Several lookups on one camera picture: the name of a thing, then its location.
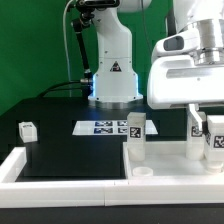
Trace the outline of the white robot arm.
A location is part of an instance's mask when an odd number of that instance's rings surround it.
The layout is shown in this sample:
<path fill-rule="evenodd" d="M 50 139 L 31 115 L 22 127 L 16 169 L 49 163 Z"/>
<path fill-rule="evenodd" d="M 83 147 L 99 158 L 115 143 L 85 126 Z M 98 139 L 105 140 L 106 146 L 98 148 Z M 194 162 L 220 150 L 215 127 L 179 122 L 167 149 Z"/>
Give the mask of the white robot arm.
<path fill-rule="evenodd" d="M 103 104 L 129 103 L 138 94 L 132 69 L 132 36 L 117 14 L 135 12 L 152 0 L 114 0 L 112 7 L 96 0 L 99 67 L 93 78 L 91 99 Z M 151 55 L 147 86 L 153 109 L 186 107 L 198 129 L 198 109 L 224 103 L 224 0 L 172 0 L 167 19 L 169 35 L 159 40 Z"/>

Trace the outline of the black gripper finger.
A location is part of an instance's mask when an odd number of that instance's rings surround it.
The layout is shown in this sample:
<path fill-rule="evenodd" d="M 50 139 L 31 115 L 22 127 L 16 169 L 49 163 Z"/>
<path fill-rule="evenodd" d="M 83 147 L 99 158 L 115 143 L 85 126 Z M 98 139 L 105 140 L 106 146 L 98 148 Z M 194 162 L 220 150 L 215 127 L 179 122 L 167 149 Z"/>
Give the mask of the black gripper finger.
<path fill-rule="evenodd" d="M 196 128 L 196 132 L 203 134 L 206 124 L 206 120 L 199 115 L 199 105 L 189 104 L 188 105 L 188 116 L 191 118 L 193 125 Z"/>

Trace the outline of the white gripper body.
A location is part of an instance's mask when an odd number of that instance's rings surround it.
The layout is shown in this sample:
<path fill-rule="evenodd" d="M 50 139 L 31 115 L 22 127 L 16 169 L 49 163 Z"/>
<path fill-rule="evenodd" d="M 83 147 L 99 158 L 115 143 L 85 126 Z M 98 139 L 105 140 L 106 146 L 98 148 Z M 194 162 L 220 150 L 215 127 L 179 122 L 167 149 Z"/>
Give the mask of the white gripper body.
<path fill-rule="evenodd" d="M 153 109 L 224 103 L 224 65 L 196 65 L 199 31 L 191 29 L 158 41 L 151 56 L 147 102 Z"/>

